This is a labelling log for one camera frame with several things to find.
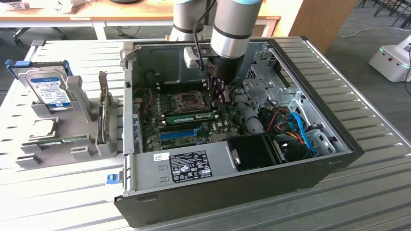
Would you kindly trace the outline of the graphics card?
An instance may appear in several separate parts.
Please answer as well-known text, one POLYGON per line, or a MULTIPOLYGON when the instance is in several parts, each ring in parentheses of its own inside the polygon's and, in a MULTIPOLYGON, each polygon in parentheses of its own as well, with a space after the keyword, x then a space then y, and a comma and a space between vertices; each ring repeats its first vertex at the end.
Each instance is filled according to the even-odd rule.
POLYGON ((109 91, 107 73, 99 72, 101 83, 101 107, 99 107, 99 121, 98 121, 98 144, 107 143, 110 131, 110 108, 111 108, 111 94, 109 91))

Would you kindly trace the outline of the black empty RAM slot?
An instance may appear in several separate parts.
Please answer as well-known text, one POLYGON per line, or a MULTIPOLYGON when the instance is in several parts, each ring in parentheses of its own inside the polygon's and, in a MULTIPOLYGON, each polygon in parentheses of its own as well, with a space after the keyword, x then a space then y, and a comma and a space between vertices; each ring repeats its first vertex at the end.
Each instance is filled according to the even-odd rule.
POLYGON ((166 127, 159 129, 161 133, 166 132, 175 132, 175 131, 183 131, 183 130, 194 130, 199 128, 203 125, 205 122, 195 122, 195 123, 182 123, 182 124, 174 124, 167 125, 166 127))

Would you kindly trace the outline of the green RAM stick white label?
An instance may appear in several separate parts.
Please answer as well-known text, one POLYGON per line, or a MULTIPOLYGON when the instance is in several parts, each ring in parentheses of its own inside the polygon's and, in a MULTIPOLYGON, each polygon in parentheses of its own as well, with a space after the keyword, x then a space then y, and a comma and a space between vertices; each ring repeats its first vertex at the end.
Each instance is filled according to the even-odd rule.
POLYGON ((183 124, 195 121, 209 121, 218 118, 217 112, 194 113, 186 115, 174 115, 166 117, 167 124, 183 124))

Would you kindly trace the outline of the black office chairs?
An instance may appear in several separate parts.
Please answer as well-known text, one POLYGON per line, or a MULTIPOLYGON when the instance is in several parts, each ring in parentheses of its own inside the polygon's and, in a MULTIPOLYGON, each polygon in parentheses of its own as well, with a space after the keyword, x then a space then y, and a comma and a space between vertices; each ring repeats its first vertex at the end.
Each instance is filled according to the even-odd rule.
POLYGON ((404 19, 400 28, 411 28, 411 0, 360 0, 358 7, 364 8, 369 1, 373 3, 373 7, 377 8, 373 17, 377 17, 388 10, 389 17, 396 16, 392 27, 404 19))

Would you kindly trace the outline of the metal disk bay cage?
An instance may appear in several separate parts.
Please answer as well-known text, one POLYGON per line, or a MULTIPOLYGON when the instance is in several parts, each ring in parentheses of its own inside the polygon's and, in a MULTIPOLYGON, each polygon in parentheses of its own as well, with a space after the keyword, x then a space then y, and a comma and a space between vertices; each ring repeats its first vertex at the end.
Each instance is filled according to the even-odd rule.
POLYGON ((310 110, 310 102, 302 90, 289 83, 281 71, 282 65, 270 49, 265 48, 257 52, 243 82, 253 109, 281 106, 305 114, 310 110))

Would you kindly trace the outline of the wooden desk white frame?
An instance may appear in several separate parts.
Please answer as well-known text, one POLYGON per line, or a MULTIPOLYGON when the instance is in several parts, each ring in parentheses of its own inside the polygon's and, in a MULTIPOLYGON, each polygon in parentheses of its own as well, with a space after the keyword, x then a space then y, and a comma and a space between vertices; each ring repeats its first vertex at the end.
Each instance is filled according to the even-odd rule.
POLYGON ((59 14, 46 8, 0 10, 0 28, 93 27, 99 40, 107 40, 106 28, 122 26, 173 26, 174 1, 141 0, 131 4, 93 0, 59 14))

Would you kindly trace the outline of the hard disk blue carrier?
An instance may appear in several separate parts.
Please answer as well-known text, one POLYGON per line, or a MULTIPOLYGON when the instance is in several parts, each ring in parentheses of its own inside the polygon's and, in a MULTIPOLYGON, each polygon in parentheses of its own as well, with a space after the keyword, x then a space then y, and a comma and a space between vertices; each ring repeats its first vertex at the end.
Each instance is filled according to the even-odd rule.
POLYGON ((73 108, 75 100, 67 88, 67 79, 73 76, 67 60, 59 62, 6 61, 6 68, 31 91, 37 104, 45 104, 51 111, 73 108))

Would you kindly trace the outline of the white mobile machine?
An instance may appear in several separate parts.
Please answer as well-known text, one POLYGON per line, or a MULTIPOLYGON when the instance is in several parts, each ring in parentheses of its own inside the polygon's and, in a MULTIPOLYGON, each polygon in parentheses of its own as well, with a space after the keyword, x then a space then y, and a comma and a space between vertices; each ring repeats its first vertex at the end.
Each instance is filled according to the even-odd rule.
POLYGON ((397 45, 384 45, 369 62, 392 81, 411 82, 411 35, 397 45))

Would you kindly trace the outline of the silver CPU chip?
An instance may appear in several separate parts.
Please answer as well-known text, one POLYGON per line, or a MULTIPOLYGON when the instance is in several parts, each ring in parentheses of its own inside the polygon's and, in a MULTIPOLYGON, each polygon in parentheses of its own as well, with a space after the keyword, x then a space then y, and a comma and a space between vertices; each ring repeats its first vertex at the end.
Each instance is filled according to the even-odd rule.
POLYGON ((57 126, 59 118, 39 119, 34 122, 30 132, 31 140, 54 138, 57 136, 57 126))

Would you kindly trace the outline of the metal CPU socket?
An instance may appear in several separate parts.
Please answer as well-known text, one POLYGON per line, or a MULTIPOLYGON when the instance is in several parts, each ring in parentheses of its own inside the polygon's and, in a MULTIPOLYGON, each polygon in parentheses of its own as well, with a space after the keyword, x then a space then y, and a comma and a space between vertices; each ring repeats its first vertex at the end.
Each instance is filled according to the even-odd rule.
POLYGON ((175 112, 189 113, 197 112, 206 109, 206 102, 203 95, 199 91, 191 91, 177 94, 175 99, 175 112))

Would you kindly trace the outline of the black fan shroud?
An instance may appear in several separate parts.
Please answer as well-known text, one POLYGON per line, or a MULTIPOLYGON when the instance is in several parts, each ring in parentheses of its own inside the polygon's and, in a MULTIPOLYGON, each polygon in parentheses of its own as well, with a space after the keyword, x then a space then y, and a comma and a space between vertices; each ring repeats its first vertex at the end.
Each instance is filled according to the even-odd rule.
POLYGON ((270 167, 282 163, 273 135, 261 133, 227 139, 238 171, 270 167))

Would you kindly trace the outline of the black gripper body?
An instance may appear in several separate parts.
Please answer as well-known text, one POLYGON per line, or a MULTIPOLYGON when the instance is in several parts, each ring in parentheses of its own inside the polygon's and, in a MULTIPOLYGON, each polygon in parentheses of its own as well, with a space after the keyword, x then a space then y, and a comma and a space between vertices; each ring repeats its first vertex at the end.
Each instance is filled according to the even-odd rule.
POLYGON ((210 76, 223 81, 233 81, 241 71, 245 56, 231 59, 223 57, 210 57, 206 71, 210 76))

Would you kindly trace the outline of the black open PC case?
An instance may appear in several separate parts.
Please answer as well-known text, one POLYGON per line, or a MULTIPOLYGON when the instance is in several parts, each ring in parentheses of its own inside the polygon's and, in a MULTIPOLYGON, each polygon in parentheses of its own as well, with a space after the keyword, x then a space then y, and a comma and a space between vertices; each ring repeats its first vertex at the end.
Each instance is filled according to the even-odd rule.
POLYGON ((206 71, 189 69, 185 63, 185 47, 193 42, 131 42, 122 50, 125 69, 123 113, 123 188, 114 204, 134 228, 193 215, 213 212, 269 197, 313 187, 333 171, 349 166, 365 149, 350 134, 337 114, 320 95, 307 76, 298 68, 286 49, 274 39, 255 39, 249 45, 238 76, 230 84, 230 102, 235 103, 246 119, 246 128, 254 135, 273 135, 282 163, 270 167, 238 171, 215 180, 189 183, 159 190, 134 191, 129 186, 129 157, 139 154, 134 145, 133 94, 135 87, 153 88, 157 83, 201 83, 206 87, 206 71), (270 49, 282 65, 282 75, 302 90, 310 102, 305 114, 287 107, 253 109, 245 93, 250 65, 257 52, 270 49))

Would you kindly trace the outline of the grey power supply unit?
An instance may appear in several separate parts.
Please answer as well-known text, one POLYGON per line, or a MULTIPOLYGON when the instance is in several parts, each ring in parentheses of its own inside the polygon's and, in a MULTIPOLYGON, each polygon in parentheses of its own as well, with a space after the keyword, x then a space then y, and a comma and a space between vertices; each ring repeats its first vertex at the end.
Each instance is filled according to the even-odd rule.
POLYGON ((129 160, 127 189, 134 191, 157 191, 238 173, 225 141, 135 154, 129 160))

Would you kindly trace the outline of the grey parts rack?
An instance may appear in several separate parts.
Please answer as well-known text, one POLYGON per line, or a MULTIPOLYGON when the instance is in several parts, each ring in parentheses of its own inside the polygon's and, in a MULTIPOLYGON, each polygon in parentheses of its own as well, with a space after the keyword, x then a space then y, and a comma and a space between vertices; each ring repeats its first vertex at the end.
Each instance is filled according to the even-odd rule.
POLYGON ((30 105, 29 111, 33 116, 29 121, 19 126, 23 132, 19 135, 18 150, 21 154, 15 158, 15 163, 25 169, 35 167, 50 167, 62 164, 71 164, 103 158, 111 158, 118 155, 118 117, 119 117, 119 99, 113 95, 111 90, 111 108, 110 108, 110 135, 107 143, 98 144, 98 121, 101 107, 101 92, 97 98, 90 98, 83 90, 83 78, 81 76, 70 76, 67 79, 67 88, 75 100, 71 102, 73 108, 63 111, 51 111, 46 105, 30 105), (67 138, 87 135, 87 139, 81 139, 74 143, 39 146, 22 144, 30 141, 30 132, 34 122, 39 119, 59 118, 57 126, 57 136, 53 138, 67 138))

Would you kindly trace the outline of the blue expansion slot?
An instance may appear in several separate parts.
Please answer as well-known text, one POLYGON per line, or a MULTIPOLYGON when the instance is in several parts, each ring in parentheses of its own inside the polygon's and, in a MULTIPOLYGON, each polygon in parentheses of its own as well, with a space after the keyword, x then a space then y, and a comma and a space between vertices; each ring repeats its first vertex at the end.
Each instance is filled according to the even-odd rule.
POLYGON ((183 137, 194 137, 197 135, 198 135, 197 129, 173 131, 173 132, 162 133, 161 134, 161 140, 178 139, 178 138, 183 138, 183 137))

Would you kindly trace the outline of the wooden cabinet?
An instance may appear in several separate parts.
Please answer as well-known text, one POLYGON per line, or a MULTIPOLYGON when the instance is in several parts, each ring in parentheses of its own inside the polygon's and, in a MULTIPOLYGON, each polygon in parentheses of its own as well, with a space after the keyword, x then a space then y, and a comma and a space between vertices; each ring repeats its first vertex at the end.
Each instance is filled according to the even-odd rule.
POLYGON ((326 53, 360 0, 303 0, 290 36, 305 36, 326 53))

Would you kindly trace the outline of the green motherboard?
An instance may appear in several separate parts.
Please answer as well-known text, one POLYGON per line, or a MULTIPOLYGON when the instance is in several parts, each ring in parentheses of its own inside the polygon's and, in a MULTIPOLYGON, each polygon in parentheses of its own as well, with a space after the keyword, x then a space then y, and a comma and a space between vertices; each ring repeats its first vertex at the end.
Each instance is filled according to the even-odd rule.
POLYGON ((209 91, 201 83, 162 84, 153 88, 135 87, 133 94, 134 116, 134 145, 137 153, 162 151, 194 145, 210 144, 227 140, 227 138, 246 135, 246 119, 241 115, 235 103, 214 107, 210 103, 209 91), (174 96, 181 93, 199 91, 206 102, 206 109, 197 112, 175 112, 174 96), (217 112, 218 118, 205 122, 197 128, 198 135, 178 139, 161 140, 159 129, 166 127, 166 117, 194 113, 217 112))

